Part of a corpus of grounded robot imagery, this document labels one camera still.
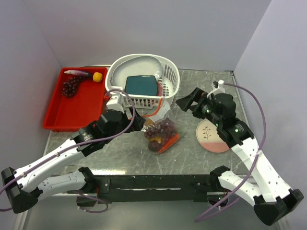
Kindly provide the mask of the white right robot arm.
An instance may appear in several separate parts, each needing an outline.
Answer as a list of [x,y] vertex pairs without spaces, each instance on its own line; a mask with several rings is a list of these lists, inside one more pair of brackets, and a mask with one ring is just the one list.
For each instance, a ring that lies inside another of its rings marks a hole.
[[253,206],[261,222],[268,226],[292,212],[304,199],[299,189],[293,189],[277,173],[248,125],[237,118],[232,95],[215,95],[196,88],[188,96],[178,99],[176,104],[182,111],[191,110],[194,117],[210,121],[219,137],[249,170],[248,176],[256,182],[253,185],[221,166],[212,172],[210,186],[213,190],[225,188],[230,195],[236,194],[244,199]]

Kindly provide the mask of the clear zip bag orange zipper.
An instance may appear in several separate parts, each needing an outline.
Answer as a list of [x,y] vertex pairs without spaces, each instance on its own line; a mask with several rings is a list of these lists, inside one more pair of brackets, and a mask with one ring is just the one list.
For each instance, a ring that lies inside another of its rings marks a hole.
[[142,128],[148,149],[151,152],[162,154],[180,139],[175,117],[170,104],[161,98],[156,111],[144,115],[145,123]]

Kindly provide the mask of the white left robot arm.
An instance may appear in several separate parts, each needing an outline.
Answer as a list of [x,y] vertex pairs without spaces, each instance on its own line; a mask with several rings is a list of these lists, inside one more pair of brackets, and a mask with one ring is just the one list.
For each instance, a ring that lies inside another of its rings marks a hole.
[[129,108],[125,112],[107,110],[99,119],[73,133],[62,145],[19,169],[8,167],[1,172],[3,189],[15,214],[31,209],[38,201],[62,192],[88,193],[96,188],[95,176],[88,167],[54,176],[60,168],[96,152],[123,133],[140,131],[145,119]]

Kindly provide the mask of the dark red grape bunch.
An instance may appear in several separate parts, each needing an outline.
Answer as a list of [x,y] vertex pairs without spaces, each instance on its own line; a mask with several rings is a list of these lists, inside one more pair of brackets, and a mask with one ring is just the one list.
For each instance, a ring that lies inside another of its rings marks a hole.
[[155,122],[155,124],[160,129],[159,134],[161,136],[161,142],[169,140],[171,137],[173,137],[177,133],[177,129],[175,126],[175,123],[169,119],[164,118],[163,120]]

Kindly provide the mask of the dark red toy plum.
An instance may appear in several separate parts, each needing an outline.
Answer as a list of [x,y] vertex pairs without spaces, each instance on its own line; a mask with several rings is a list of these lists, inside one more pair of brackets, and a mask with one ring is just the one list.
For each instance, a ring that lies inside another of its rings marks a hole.
[[152,152],[158,152],[161,149],[161,143],[157,141],[149,141],[148,142],[148,149]]

